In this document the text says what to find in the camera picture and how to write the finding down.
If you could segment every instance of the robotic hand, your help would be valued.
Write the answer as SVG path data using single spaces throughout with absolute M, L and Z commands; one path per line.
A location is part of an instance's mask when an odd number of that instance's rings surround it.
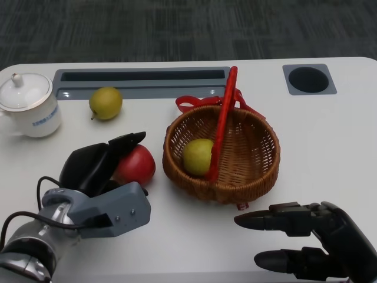
M 144 138 L 145 132 L 128 134 L 70 155 L 59 178 L 60 188 L 45 193 L 43 208 L 37 192 L 39 214 L 18 212 L 5 221 L 1 283 L 51 282 L 64 251 L 80 238 L 116 237 L 149 222 L 147 192 L 136 182 L 119 186 L 110 180 L 120 159 Z M 6 227 L 18 215 L 36 220 L 22 225 L 4 246 Z
M 288 237 L 313 232 L 329 253 L 317 248 L 262 252 L 254 257 L 261 268 L 294 274 L 297 279 L 349 277 L 354 283 L 377 282 L 376 250 L 348 214 L 329 202 L 272 205 L 269 210 L 237 216 L 234 221 L 252 230 L 283 231 Z

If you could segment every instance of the black circular hole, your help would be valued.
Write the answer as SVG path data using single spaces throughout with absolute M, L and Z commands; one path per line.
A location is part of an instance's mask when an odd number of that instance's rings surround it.
M 290 84 L 306 93 L 319 93 L 329 86 L 329 79 L 322 71 L 312 67 L 300 67 L 290 72 Z

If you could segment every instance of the floor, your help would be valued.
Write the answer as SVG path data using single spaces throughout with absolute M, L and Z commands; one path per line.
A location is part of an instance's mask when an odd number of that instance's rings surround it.
M 376 0 L 1 0 L 20 63 L 377 58 Z

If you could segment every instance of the pear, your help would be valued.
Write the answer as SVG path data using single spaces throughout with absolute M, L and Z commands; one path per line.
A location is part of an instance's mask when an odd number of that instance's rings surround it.
M 122 94 L 116 88 L 99 88 L 89 99 L 89 106 L 93 112 L 91 119 L 109 120 L 114 118 L 122 109 L 122 103 Z
M 183 166 L 196 176 L 204 176 L 210 169 L 213 142 L 197 139 L 189 142 L 183 149 Z

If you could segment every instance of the black cable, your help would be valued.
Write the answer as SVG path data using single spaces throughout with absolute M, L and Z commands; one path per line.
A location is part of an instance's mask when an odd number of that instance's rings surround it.
M 59 187 L 63 187 L 63 185 L 56 181 L 55 179 L 51 178 L 51 177 L 48 177 L 48 176 L 43 176 L 42 178 L 40 178 L 38 180 L 38 183 L 37 183 L 37 205 L 38 205 L 38 210 L 41 210 L 42 209 L 42 204 L 41 204 L 41 183 L 43 180 L 49 180 L 50 182 L 54 183 L 55 185 L 59 186 Z
M 34 218 L 34 219 L 39 220 L 41 222 L 44 222 L 44 223 L 48 224 L 49 226 L 58 227 L 58 228 L 61 228 L 61 229 L 67 229 L 67 230 L 77 230 L 77 229 L 84 229 L 84 228 L 92 228 L 92 227 L 94 227 L 94 225 L 91 226 L 91 225 L 70 225 L 70 224 L 63 224 L 63 223 L 54 221 L 54 220 L 52 220 L 50 218 L 46 218 L 44 216 L 41 216 L 41 215 L 38 215 L 38 214 L 35 214 L 35 213 L 32 213 L 32 212 L 28 212 L 28 211 L 15 212 L 15 213 L 13 213 L 13 214 L 11 214 L 11 215 L 8 216 L 8 218 L 5 220 L 5 222 L 4 222 L 3 226 L 2 226 L 1 236 L 0 236 L 0 252 L 4 249 L 4 246 L 5 246 L 6 230 L 8 229 L 9 223 L 11 223 L 11 221 L 13 220 L 13 218 L 16 218 L 17 216 L 31 217 L 31 218 Z

